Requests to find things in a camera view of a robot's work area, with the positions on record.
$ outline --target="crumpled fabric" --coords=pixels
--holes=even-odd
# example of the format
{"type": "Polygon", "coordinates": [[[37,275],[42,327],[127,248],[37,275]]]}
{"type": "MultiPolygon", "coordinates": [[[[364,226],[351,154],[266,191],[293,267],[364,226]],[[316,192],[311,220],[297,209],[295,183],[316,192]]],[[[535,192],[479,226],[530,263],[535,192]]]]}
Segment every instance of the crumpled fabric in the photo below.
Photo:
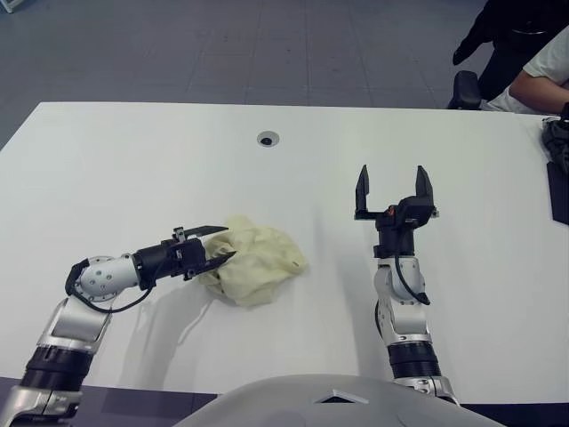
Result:
{"type": "Polygon", "coordinates": [[[217,270],[198,280],[216,294],[250,307],[273,301],[278,285],[308,266],[301,250],[286,233],[254,225],[243,215],[231,216],[229,228],[204,243],[208,258],[236,252],[217,270]]]}

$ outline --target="black cable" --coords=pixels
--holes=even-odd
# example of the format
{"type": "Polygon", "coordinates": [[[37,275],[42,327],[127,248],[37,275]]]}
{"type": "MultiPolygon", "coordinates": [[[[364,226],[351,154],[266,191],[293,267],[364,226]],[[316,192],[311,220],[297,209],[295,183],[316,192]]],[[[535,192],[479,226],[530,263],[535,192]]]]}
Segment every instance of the black cable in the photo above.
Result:
{"type": "Polygon", "coordinates": [[[416,294],[409,287],[409,285],[407,285],[407,282],[405,281],[405,278],[403,277],[403,273],[401,272],[401,266],[399,265],[399,252],[401,250],[401,244],[403,243],[403,237],[404,237],[403,233],[399,233],[399,235],[397,237],[397,247],[396,247],[396,251],[395,251],[395,255],[394,255],[395,256],[395,270],[397,271],[397,275],[399,276],[399,280],[403,284],[405,291],[407,291],[415,300],[417,300],[421,304],[430,305],[430,301],[429,301],[429,298],[427,297],[427,294],[425,294],[424,292],[421,292],[420,294],[416,294]]]}
{"type": "Polygon", "coordinates": [[[120,313],[121,311],[128,310],[131,307],[134,307],[136,304],[140,304],[141,302],[143,302],[146,299],[146,297],[150,295],[150,292],[152,292],[151,287],[149,289],[147,289],[147,291],[144,293],[144,295],[142,297],[140,297],[138,300],[130,302],[130,303],[126,304],[125,306],[121,307],[120,309],[105,310],[105,309],[102,309],[101,307],[97,307],[95,304],[90,302],[88,299],[86,299],[84,296],[82,296],[80,293],[78,293],[76,289],[73,289],[73,291],[71,291],[71,293],[75,297],[77,297],[77,299],[79,299],[87,307],[89,307],[92,310],[98,311],[99,313],[104,313],[104,314],[114,314],[114,313],[120,313]]]}
{"type": "Polygon", "coordinates": [[[378,317],[380,316],[380,300],[377,300],[377,302],[375,303],[375,326],[377,327],[377,332],[380,333],[380,337],[383,338],[383,334],[381,333],[381,327],[380,327],[380,320],[378,319],[378,317]]]}

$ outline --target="white table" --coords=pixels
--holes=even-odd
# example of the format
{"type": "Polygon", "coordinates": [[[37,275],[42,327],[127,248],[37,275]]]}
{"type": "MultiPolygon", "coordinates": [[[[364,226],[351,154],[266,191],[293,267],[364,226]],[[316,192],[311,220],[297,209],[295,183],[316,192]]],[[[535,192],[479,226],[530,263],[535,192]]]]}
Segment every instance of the white table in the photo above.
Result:
{"type": "Polygon", "coordinates": [[[441,217],[415,246],[458,397],[568,401],[569,230],[550,219],[525,127],[468,111],[40,104],[0,152],[0,375],[21,376],[71,264],[247,214],[288,232],[309,271],[251,310],[161,280],[114,317],[86,383],[225,392],[275,375],[389,378],[372,315],[377,234],[353,221],[363,164],[378,210],[413,193],[417,165],[429,172],[441,217]],[[274,148],[257,144],[265,130],[280,134],[274,148]]]}

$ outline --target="floor tile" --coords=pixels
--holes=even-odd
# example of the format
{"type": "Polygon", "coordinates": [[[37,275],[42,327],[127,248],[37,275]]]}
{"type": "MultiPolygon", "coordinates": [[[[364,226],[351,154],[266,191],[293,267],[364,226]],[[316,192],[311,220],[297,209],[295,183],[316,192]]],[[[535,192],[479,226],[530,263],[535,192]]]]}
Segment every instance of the floor tile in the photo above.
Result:
{"type": "Polygon", "coordinates": [[[367,89],[309,88],[309,105],[324,107],[371,107],[367,89]]]}
{"type": "Polygon", "coordinates": [[[428,89],[372,89],[373,106],[388,109],[435,109],[428,89]]]}
{"type": "Polygon", "coordinates": [[[204,55],[197,64],[191,84],[198,86],[246,86],[251,57],[204,55]]]}
{"type": "Polygon", "coordinates": [[[246,103],[253,105],[308,105],[309,93],[306,87],[250,87],[247,89],[246,103]]]}
{"type": "Polygon", "coordinates": [[[245,104],[245,87],[190,86],[182,102],[206,104],[245,104]]]}
{"type": "Polygon", "coordinates": [[[322,87],[367,87],[364,67],[359,56],[333,55],[311,57],[309,81],[312,86],[322,87]]]}
{"type": "Polygon", "coordinates": [[[251,87],[302,87],[308,85],[305,58],[283,55],[255,55],[253,58],[251,87]]]}
{"type": "Polygon", "coordinates": [[[251,55],[257,29],[216,29],[205,45],[206,55],[251,55]]]}

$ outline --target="silver robot arm segment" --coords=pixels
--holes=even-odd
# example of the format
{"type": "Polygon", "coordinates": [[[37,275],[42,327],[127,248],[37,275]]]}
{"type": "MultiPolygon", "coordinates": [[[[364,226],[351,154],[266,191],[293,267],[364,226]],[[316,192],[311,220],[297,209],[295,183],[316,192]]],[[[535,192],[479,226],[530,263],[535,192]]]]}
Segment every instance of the silver robot arm segment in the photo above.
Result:
{"type": "Polygon", "coordinates": [[[233,253],[207,260],[198,237],[223,230],[212,226],[178,228],[171,239],[135,254],[97,256],[74,265],[65,286],[69,297],[56,307],[20,384],[12,387],[0,413],[0,427],[15,423],[65,425],[58,422],[75,415],[83,379],[112,314],[141,302],[160,278],[183,275],[189,280],[222,265],[233,253]],[[134,286],[145,294],[113,309],[121,292],[134,286]]]}
{"type": "Polygon", "coordinates": [[[374,220],[380,244],[374,247],[378,270],[373,284],[378,294],[375,322],[388,348],[394,382],[458,405],[449,380],[441,375],[432,346],[425,305],[425,279],[414,256],[413,231],[438,216],[427,172],[419,166],[416,195],[385,212],[368,212],[367,168],[356,188],[357,220],[374,220]]]}

